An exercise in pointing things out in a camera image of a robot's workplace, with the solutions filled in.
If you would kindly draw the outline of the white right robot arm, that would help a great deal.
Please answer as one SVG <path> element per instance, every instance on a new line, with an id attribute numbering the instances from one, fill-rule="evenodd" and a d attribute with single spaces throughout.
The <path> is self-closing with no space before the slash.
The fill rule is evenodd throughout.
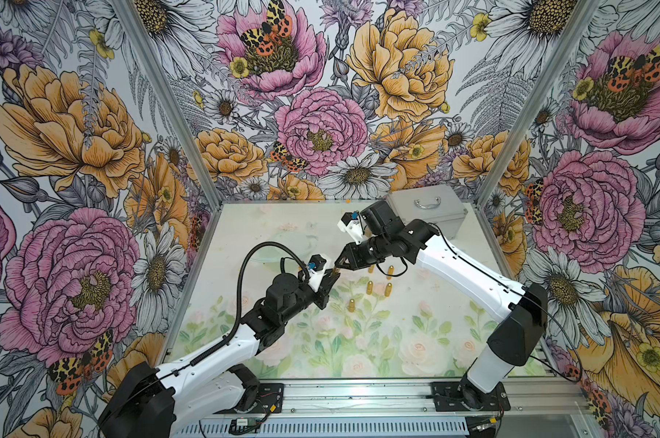
<path id="1" fill-rule="evenodd" d="M 487 397 L 514 368 L 526 364 L 546 330 L 544 288 L 503 277 L 458 250 L 437 226 L 419 219 L 403 224 L 397 218 L 388 226 L 373 226 L 370 238 L 364 235 L 359 213 L 344 215 L 337 226 L 352 239 L 335 261 L 338 268 L 357 271 L 397 257 L 446 279 L 490 314 L 495 330 L 446 397 L 471 411 L 486 409 Z"/>

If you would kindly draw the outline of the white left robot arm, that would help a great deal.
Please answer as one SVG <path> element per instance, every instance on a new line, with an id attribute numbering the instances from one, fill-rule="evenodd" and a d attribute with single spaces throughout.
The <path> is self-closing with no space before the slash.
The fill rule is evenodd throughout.
<path id="1" fill-rule="evenodd" d="M 277 275 L 237 330 L 191 354 L 159 366 L 142 361 L 126 374 L 98 419 L 105 437 L 169 437 L 209 414 L 247 411 L 258 378 L 245 367 L 280 339 L 288 322 L 315 305 L 327 306 L 340 273 L 330 268 Z"/>

